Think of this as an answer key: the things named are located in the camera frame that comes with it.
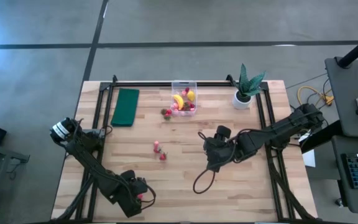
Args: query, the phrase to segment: white pot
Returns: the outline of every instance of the white pot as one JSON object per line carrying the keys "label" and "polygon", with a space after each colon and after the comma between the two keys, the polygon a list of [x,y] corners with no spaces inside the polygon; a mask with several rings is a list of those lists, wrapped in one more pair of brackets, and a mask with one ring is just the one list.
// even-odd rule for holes
{"label": "white pot", "polygon": [[233,101],[232,101],[234,108],[237,110],[247,109],[249,104],[252,102],[252,99],[254,98],[254,96],[251,96],[251,99],[248,102],[243,103],[237,99],[237,97],[236,97],[237,92],[238,92],[238,90],[234,93]]}

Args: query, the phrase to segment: yellow fruit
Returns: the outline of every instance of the yellow fruit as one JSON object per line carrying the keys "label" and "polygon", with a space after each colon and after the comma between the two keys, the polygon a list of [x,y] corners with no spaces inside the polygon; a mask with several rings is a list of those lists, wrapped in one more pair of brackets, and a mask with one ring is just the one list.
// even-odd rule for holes
{"label": "yellow fruit", "polygon": [[188,93],[187,93],[187,98],[190,100],[190,101],[194,101],[194,99],[196,98],[196,95],[194,94],[194,92],[193,91],[189,91]]}
{"label": "yellow fruit", "polygon": [[183,108],[183,98],[176,94],[173,96],[173,99],[178,103],[178,109],[181,110]]}

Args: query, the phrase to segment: potted plant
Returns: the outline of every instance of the potted plant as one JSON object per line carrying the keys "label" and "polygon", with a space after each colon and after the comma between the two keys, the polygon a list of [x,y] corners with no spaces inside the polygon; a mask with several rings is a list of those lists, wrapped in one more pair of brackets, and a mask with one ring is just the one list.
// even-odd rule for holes
{"label": "potted plant", "polygon": [[251,80],[248,80],[247,69],[244,64],[241,65],[240,80],[237,86],[238,90],[233,97],[233,106],[235,109],[243,110],[248,108],[252,97],[259,93],[259,85],[264,79],[265,73],[266,72],[262,72]]}

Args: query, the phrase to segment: wooden table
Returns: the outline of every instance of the wooden table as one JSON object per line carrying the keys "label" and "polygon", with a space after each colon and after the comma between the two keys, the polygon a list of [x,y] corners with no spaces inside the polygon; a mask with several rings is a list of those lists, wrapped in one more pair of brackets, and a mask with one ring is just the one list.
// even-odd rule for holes
{"label": "wooden table", "polygon": [[[267,81],[276,120],[291,113],[285,85],[282,80]],[[93,121],[100,82],[84,82],[76,119],[84,118],[81,126],[90,129]],[[213,186],[204,194],[192,191],[195,178],[206,167],[203,140],[197,135],[202,131],[213,136],[218,125],[232,129],[232,135],[243,128],[260,129],[256,100],[249,109],[235,110],[231,100],[233,87],[199,87],[198,109],[191,118],[177,117],[165,121],[160,114],[171,100],[170,87],[140,87],[134,125],[114,128],[107,136],[103,166],[120,174],[133,169],[136,176],[145,177],[156,191],[153,207],[132,218],[126,218],[118,204],[111,205],[98,192],[94,222],[268,222],[277,221],[272,187],[267,168],[265,150],[261,149],[240,164],[228,164],[216,174]],[[114,89],[109,121],[114,113],[118,88]],[[99,125],[104,116],[106,96],[101,109]],[[269,118],[262,96],[267,125]],[[153,152],[153,142],[158,140],[168,159],[160,161]],[[290,188],[300,203],[317,217],[301,151],[289,146],[283,152]],[[83,167],[73,157],[64,163],[52,218],[58,217],[78,193]],[[198,182],[197,189],[204,189],[211,181],[208,172]],[[281,202],[286,216],[286,206],[281,192]],[[151,199],[148,192],[145,200]]]}

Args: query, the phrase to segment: banana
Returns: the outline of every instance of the banana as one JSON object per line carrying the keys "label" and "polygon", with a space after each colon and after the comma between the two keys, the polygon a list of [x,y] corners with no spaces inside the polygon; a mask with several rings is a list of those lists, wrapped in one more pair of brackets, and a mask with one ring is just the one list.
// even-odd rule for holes
{"label": "banana", "polygon": [[178,109],[181,110],[183,108],[183,98],[176,94],[173,96],[173,99],[178,103]]}

